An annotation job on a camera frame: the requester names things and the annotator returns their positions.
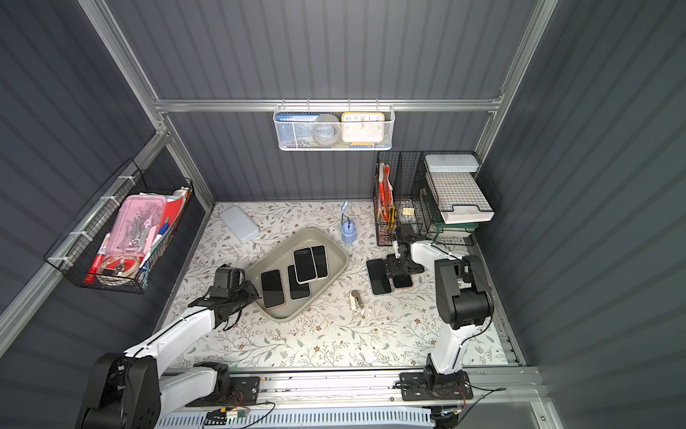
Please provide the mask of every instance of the clock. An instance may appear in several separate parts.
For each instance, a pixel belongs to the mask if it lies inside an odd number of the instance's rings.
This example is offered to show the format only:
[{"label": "clock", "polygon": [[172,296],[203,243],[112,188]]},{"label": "clock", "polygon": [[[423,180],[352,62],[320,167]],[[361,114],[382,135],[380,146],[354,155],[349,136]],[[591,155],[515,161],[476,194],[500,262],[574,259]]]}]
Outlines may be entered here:
[{"label": "clock", "polygon": [[371,146],[383,141],[386,117],[379,112],[345,112],[341,116],[342,139],[351,146]]}]

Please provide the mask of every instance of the smartphone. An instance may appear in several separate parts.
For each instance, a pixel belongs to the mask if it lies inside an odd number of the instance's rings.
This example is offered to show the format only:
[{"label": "smartphone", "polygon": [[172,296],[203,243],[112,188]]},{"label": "smartphone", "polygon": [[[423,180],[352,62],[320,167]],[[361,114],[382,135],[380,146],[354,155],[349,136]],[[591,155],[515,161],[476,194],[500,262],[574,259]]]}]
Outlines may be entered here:
[{"label": "smartphone", "polygon": [[293,262],[296,266],[296,281],[299,284],[317,279],[312,247],[299,248],[293,251]]},{"label": "smartphone", "polygon": [[329,276],[327,248],[324,246],[312,246],[312,256],[314,257],[314,268],[317,271],[317,279],[326,279]]},{"label": "smartphone", "polygon": [[374,295],[390,294],[390,281],[386,276],[386,262],[383,259],[370,259],[367,261],[369,281],[372,283]]},{"label": "smartphone", "polygon": [[264,308],[274,308],[285,304],[286,298],[283,296],[283,284],[279,270],[267,271],[262,273],[260,277]]},{"label": "smartphone", "polygon": [[393,287],[396,289],[411,288],[412,278],[409,274],[397,275],[393,277]]},{"label": "smartphone", "polygon": [[288,289],[291,291],[291,299],[303,299],[310,295],[309,283],[299,284],[296,280],[296,266],[288,266]]}]

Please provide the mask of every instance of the table surface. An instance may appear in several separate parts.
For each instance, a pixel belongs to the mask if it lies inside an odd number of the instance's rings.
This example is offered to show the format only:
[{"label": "table surface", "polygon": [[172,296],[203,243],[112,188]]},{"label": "table surface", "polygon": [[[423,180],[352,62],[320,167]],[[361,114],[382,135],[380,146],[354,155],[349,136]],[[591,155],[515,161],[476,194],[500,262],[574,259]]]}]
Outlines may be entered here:
[{"label": "table surface", "polygon": [[[260,227],[253,241],[242,244],[219,219],[233,205],[241,207]],[[165,324],[202,296],[222,264],[249,267],[283,240],[306,227],[315,227],[348,251],[351,263],[331,287],[300,315],[286,323],[269,321],[250,304],[232,330],[222,327],[184,351],[173,367],[190,367],[204,360],[232,367],[398,367],[423,366],[445,324],[436,311],[431,273],[413,275],[412,288],[375,296],[366,261],[385,257],[390,247],[376,245],[371,201],[351,202],[346,215],[355,222],[357,240],[340,239],[342,202],[219,202],[174,297]],[[352,311],[349,294],[358,290],[364,309]],[[467,366],[506,365],[495,328],[468,343]]]}]

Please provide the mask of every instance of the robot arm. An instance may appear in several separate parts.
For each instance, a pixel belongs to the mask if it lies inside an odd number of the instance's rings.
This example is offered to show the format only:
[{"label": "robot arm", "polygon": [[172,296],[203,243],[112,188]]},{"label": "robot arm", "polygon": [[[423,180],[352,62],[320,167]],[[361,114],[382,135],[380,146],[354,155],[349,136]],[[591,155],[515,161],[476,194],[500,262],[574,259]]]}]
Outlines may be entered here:
[{"label": "robot arm", "polygon": [[232,387],[225,364],[203,362],[174,377],[160,377],[176,356],[231,314],[240,317],[257,297],[243,270],[218,269],[208,296],[193,301],[175,321],[123,353],[98,359],[76,428],[153,428],[158,419],[195,399],[213,403],[227,397]]},{"label": "robot arm", "polygon": [[400,224],[394,241],[395,258],[389,257],[389,275],[416,274],[425,270],[436,278],[436,309],[446,325],[427,366],[436,378],[462,369],[466,340],[493,315],[493,306],[482,279],[486,273],[474,255],[453,254],[431,240],[414,234],[410,225]]}]

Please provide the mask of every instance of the red marker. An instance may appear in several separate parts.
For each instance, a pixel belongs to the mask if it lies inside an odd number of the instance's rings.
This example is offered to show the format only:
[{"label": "red marker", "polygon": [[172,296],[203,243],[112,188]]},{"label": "red marker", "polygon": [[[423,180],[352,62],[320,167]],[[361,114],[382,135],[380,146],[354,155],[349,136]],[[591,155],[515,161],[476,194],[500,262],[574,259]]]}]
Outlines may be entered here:
[{"label": "red marker", "polygon": [[95,273],[97,273],[98,267],[105,260],[105,247],[107,246],[108,241],[110,241],[110,233],[105,235],[104,240],[102,240],[102,244],[100,244],[100,248],[97,250],[97,255],[93,260],[93,265],[91,265],[91,269],[88,270],[88,272],[91,274],[86,276],[86,279],[84,280],[85,284],[91,284],[93,280],[95,280]]}]

